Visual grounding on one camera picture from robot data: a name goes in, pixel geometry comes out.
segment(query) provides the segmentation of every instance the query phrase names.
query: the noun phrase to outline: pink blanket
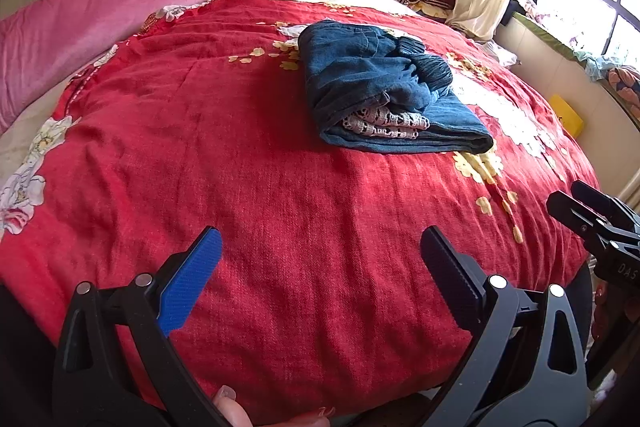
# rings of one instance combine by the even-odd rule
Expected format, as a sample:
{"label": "pink blanket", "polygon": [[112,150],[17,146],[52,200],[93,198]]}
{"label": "pink blanket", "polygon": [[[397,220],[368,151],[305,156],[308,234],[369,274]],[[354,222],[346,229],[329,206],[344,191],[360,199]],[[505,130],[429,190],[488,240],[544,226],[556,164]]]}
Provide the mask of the pink blanket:
{"label": "pink blanket", "polygon": [[66,76],[167,5],[204,0],[39,0],[0,21],[0,134]]}

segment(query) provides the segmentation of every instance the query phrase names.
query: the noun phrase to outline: light blue cloth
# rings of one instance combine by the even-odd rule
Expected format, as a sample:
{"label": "light blue cloth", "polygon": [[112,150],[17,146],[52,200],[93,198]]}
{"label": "light blue cloth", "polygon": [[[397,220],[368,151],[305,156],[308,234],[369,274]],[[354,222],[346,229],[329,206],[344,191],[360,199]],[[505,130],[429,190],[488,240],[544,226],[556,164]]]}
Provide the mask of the light blue cloth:
{"label": "light blue cloth", "polygon": [[623,66],[623,61],[617,57],[594,55],[583,50],[574,50],[575,57],[580,62],[585,62],[584,71],[593,82],[607,78],[607,71]]}

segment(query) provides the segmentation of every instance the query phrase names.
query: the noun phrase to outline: blue rubber pad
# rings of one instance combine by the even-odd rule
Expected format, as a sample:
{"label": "blue rubber pad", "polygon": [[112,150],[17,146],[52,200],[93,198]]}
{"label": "blue rubber pad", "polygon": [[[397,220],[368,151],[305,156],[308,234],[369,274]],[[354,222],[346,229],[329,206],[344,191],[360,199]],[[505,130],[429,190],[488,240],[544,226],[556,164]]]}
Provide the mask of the blue rubber pad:
{"label": "blue rubber pad", "polygon": [[166,336],[181,328],[222,256],[222,237],[209,231],[193,247],[187,260],[160,296],[158,325]]}

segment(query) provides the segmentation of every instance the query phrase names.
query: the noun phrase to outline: white wall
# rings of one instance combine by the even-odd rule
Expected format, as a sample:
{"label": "white wall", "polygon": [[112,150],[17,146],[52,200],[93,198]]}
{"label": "white wall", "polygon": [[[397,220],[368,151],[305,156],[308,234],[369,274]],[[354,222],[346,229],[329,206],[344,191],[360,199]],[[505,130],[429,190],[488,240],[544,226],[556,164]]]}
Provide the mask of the white wall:
{"label": "white wall", "polygon": [[640,131],[583,68],[553,51],[521,22],[499,26],[495,41],[518,55],[512,71],[547,100],[558,94],[584,120],[577,142],[593,165],[604,192],[619,195],[640,169]]}

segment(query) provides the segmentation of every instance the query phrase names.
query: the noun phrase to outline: red bedspread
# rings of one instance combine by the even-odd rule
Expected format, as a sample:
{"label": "red bedspread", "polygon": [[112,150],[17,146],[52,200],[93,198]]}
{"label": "red bedspread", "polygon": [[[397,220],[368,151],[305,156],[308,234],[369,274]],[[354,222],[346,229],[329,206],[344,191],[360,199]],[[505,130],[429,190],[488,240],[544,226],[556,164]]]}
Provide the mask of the red bedspread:
{"label": "red bedspread", "polygon": [[[519,126],[513,115],[498,123],[477,106],[496,141],[487,155],[328,146],[278,31],[326,17],[399,28],[450,53],[456,74],[546,130],[542,153],[505,134]],[[78,282],[124,285],[213,225],[222,261],[172,333],[204,390],[233,387],[256,425],[318,407],[354,412],[439,384],[468,343],[420,259],[427,226],[524,288],[565,284],[584,261],[545,201],[578,178],[595,185],[587,159],[540,95],[451,29],[273,0],[168,18],[73,81],[14,184],[24,190],[4,214],[0,276],[54,341]]]}

